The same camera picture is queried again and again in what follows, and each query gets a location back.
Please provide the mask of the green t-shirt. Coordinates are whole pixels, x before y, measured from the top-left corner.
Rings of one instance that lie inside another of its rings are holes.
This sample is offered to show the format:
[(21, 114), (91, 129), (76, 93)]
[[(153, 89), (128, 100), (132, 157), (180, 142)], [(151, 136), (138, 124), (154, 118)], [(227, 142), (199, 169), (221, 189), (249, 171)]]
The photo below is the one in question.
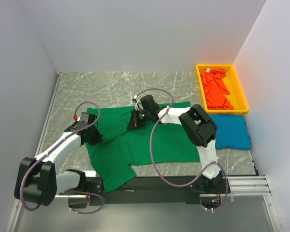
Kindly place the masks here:
[[(98, 131), (99, 144), (85, 144), (93, 169), (104, 181), (106, 192), (113, 191), (136, 177), (133, 165), (152, 163), (149, 139), (154, 122), (135, 130), (127, 130), (133, 107), (102, 108)], [(161, 124), (153, 138), (155, 163), (199, 162), (199, 153), (180, 125)]]

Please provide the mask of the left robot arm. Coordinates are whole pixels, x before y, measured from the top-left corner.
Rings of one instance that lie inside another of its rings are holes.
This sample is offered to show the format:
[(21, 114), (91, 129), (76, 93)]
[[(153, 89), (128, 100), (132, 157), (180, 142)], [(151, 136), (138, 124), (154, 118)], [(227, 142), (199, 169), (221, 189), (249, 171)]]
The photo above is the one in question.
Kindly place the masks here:
[(59, 174), (63, 161), (84, 144), (96, 145), (102, 135), (95, 126), (98, 116), (91, 113), (74, 115), (74, 122), (65, 129), (61, 137), (47, 150), (34, 158), (21, 160), (14, 197), (38, 206), (48, 206), (57, 194), (67, 190), (87, 191), (84, 171), (67, 169)]

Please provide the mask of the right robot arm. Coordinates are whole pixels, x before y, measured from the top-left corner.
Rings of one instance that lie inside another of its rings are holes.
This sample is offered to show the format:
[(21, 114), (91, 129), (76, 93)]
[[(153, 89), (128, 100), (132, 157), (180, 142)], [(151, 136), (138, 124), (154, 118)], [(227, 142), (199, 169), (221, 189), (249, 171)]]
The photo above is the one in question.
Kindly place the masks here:
[(159, 107), (152, 95), (139, 99), (134, 96), (132, 101), (135, 108), (131, 111), (131, 118), (127, 130), (135, 130), (145, 125), (147, 121), (155, 124), (149, 139), (149, 153), (153, 160), (153, 136), (158, 124), (180, 125), (184, 129), (190, 142), (196, 146), (202, 170), (186, 184), (173, 184), (156, 170), (158, 176), (170, 186), (193, 188), (199, 193), (216, 192), (225, 177), (216, 153), (216, 136), (218, 127), (209, 114), (199, 105), (188, 108), (173, 108), (171, 105)]

